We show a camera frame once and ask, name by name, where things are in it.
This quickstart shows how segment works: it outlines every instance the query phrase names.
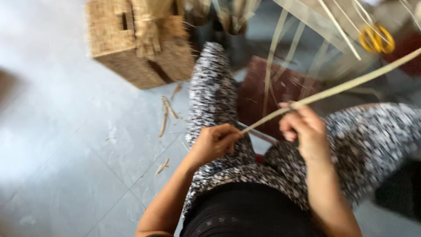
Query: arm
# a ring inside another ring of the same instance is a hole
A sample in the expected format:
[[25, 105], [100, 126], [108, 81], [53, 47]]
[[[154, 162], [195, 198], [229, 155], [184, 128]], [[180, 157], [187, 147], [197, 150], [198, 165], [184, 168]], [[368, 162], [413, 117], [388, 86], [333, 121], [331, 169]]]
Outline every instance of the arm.
[[204, 127], [189, 154], [183, 159], [164, 188], [149, 204], [137, 227], [135, 237], [151, 234], [172, 236], [180, 219], [194, 172], [202, 165], [234, 152], [240, 131], [230, 124]]
[[299, 151], [307, 165], [310, 208], [328, 236], [362, 236], [357, 220], [339, 187], [323, 120], [308, 106], [297, 109], [280, 121], [288, 141], [298, 136]]

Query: woman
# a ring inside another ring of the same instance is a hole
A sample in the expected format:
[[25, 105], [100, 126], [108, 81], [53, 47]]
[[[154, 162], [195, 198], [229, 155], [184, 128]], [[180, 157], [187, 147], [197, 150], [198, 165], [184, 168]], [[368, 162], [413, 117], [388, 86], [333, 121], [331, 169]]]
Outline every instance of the woman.
[[235, 85], [222, 47], [206, 43], [190, 81], [191, 150], [135, 237], [172, 236], [181, 213], [181, 236], [361, 236], [351, 206], [416, 149], [421, 111], [379, 104], [322, 120], [303, 106], [280, 121], [287, 141], [257, 164], [235, 127]]

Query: red object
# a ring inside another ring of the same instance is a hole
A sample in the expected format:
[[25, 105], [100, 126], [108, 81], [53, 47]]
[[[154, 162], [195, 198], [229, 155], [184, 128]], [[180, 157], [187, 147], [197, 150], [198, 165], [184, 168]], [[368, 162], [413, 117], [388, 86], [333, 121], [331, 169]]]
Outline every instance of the red object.
[[[419, 48], [421, 48], [421, 34], [418, 32], [410, 32], [405, 37], [398, 39], [395, 50], [390, 54], [384, 54], [383, 58], [391, 63]], [[414, 58], [399, 68], [409, 76], [415, 77], [421, 75], [421, 56]]]
[[263, 155], [256, 154], [256, 163], [261, 164], [263, 162]]
[[[250, 126], [263, 117], [263, 104], [264, 104], [264, 89], [265, 89], [265, 76], [266, 76], [266, 63], [267, 60], [253, 56], [248, 64], [247, 74], [244, 81], [241, 83], [238, 92], [238, 116], [241, 123]], [[271, 75], [275, 75], [281, 68], [278, 64], [272, 64]], [[277, 102], [285, 102], [285, 95], [288, 94], [288, 100], [298, 100], [302, 90], [302, 84], [305, 75], [285, 69], [281, 77], [273, 83], [273, 91]], [[310, 94], [317, 91], [314, 87], [310, 88]], [[267, 114], [270, 114], [278, 109], [272, 94], [269, 91]], [[282, 133], [279, 131], [279, 119], [274, 118], [259, 127], [256, 130], [261, 131], [278, 140], [285, 140]]]

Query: finger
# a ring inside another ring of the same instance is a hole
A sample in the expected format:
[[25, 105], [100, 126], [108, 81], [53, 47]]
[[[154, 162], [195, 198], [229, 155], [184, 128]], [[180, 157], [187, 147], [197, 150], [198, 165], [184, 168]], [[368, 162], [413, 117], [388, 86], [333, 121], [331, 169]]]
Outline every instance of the finger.
[[228, 153], [230, 153], [231, 155], [234, 154], [234, 143], [232, 143], [231, 146], [229, 147]]
[[293, 130], [289, 119], [286, 119], [286, 117], [287, 115], [285, 115], [281, 120], [279, 120], [279, 130], [281, 132], [288, 132]]
[[293, 142], [297, 138], [297, 134], [295, 132], [284, 132], [283, 133], [285, 140]]
[[303, 116], [304, 121], [314, 130], [323, 131], [324, 121], [309, 106], [303, 105], [297, 108], [298, 113]]
[[301, 116], [305, 118], [320, 120], [320, 117], [308, 105], [298, 106], [296, 110]]
[[279, 106], [281, 108], [287, 108], [289, 106], [289, 103], [287, 103], [287, 102], [281, 102], [281, 103], [279, 103]]
[[232, 134], [224, 137], [218, 144], [225, 151], [227, 148], [229, 148], [231, 145], [233, 145], [241, 137], [242, 137], [242, 135], [239, 134], [239, 133], [232, 133]]
[[240, 133], [241, 131], [236, 127], [232, 126], [231, 124], [222, 124], [213, 127], [214, 131], [218, 134], [218, 136], [223, 136], [231, 133]]
[[294, 128], [298, 133], [307, 133], [307, 132], [311, 132], [312, 129], [303, 121], [303, 118], [296, 114], [296, 113], [289, 113], [287, 115], [285, 115], [284, 117], [285, 120], [285, 127], [289, 128], [292, 127]]

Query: forearm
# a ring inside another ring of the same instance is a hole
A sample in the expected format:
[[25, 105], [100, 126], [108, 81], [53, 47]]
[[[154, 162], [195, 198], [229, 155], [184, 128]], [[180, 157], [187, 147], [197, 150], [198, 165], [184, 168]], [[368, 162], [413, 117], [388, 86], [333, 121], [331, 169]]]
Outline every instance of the forearm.
[[186, 159], [183, 160], [164, 188], [149, 204], [139, 222], [136, 237], [154, 231], [174, 233], [195, 170], [196, 167], [186, 162]]
[[343, 196], [332, 164], [307, 166], [310, 207], [331, 237], [362, 236], [357, 220]]

